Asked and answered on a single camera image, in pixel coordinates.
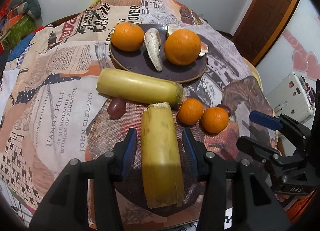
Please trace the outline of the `small mandarin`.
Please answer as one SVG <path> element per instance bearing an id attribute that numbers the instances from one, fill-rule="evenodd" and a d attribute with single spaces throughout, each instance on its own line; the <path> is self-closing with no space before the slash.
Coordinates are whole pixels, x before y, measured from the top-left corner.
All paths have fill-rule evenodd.
<path id="1" fill-rule="evenodd" d="M 229 115 L 226 110 L 220 107 L 206 109 L 201 117 L 203 128 L 211 133 L 218 134 L 222 132 L 229 123 Z"/>
<path id="2" fill-rule="evenodd" d="M 185 125 L 195 125 L 203 114 L 203 105 L 195 98 L 186 99 L 178 110 L 178 119 Z"/>

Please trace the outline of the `yellow sugarcane piece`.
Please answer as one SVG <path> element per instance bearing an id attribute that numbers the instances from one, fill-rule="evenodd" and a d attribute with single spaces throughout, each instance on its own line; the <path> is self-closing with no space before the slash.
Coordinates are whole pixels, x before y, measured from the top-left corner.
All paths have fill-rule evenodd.
<path id="1" fill-rule="evenodd" d="M 168 102 L 151 104 L 143 111 L 141 158 L 144 193 L 149 208 L 180 207 L 184 182 L 180 151 Z"/>
<path id="2" fill-rule="evenodd" d="M 184 98 L 184 90 L 179 83 L 112 68 L 101 71 L 97 91 L 138 103 L 168 102 L 171 107 L 180 104 Z"/>

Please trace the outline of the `large orange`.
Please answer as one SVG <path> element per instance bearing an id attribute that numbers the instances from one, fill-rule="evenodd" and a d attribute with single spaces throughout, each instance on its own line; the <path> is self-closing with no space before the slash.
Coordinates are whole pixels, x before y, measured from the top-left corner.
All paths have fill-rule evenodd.
<path id="1" fill-rule="evenodd" d="M 191 30 L 176 30 L 164 43 L 165 57 L 175 65 L 183 66 L 193 63 L 200 52 L 200 37 Z"/>

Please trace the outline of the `medium orange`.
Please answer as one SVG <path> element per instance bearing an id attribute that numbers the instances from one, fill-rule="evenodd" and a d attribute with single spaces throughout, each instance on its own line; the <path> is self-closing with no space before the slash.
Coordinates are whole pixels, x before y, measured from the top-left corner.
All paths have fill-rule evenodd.
<path id="1" fill-rule="evenodd" d="M 144 31 L 133 23 L 120 23 L 114 27 L 111 43 L 125 52 L 135 52 L 144 43 Z"/>

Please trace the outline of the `white device board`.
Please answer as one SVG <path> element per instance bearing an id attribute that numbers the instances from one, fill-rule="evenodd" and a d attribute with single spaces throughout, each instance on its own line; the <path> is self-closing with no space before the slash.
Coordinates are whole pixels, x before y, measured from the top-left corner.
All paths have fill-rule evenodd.
<path id="1" fill-rule="evenodd" d="M 292 71 L 267 94 L 267 100 L 276 117 L 283 114 L 300 123 L 306 123 L 315 113 L 315 98 L 310 95 L 312 90 L 303 76 Z"/>

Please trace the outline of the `red grape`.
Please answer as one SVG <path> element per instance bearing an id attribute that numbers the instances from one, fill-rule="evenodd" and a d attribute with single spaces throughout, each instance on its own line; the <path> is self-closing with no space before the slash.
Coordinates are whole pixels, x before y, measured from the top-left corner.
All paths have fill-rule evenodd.
<path id="1" fill-rule="evenodd" d="M 224 109 L 228 113 L 228 116 L 231 117 L 232 111 L 227 105 L 218 104 L 217 107 Z"/>
<path id="2" fill-rule="evenodd" d="M 107 112 L 111 119 L 117 120 L 126 113 L 126 102 L 121 98 L 113 98 L 108 105 Z"/>

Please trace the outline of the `newspaper print cloth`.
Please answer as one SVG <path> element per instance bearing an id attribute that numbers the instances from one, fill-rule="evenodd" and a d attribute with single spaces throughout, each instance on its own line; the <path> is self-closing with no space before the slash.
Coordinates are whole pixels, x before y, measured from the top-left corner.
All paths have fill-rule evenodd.
<path id="1" fill-rule="evenodd" d="M 208 150 L 238 161 L 245 154 L 236 141 L 249 136 L 275 147 L 277 134 L 249 120 L 253 110 L 272 115 L 249 64 L 233 42 L 187 6 L 174 0 L 101 0 L 57 27 L 35 33 L 6 72 L 15 72 L 1 122 L 1 194 L 14 220 L 29 226 L 33 214 L 64 166 L 73 158 L 90 161 L 111 150 L 130 128 L 140 130 L 144 104 L 127 102 L 118 120 L 108 117 L 109 99 L 97 92 L 105 68 L 116 68 L 110 54 L 113 27 L 176 24 L 199 35 L 208 46 L 205 68 L 189 74 L 186 98 L 205 108 L 223 104 L 231 110 L 225 130 L 193 135 Z"/>

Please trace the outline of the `wooden door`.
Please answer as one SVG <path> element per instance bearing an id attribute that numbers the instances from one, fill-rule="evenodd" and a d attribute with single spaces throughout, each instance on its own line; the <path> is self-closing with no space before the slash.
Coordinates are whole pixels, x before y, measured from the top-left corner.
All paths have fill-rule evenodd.
<path id="1" fill-rule="evenodd" d="M 252 0 L 233 35 L 239 53 L 259 64 L 284 31 L 300 0 Z"/>

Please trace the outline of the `green storage box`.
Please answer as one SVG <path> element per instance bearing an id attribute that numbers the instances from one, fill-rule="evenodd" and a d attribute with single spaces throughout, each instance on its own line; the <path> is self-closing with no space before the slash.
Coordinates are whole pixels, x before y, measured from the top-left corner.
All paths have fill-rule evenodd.
<path id="1" fill-rule="evenodd" d="M 29 15 L 24 15 L 8 30 L 7 41 L 13 48 L 35 29 L 34 20 Z"/>

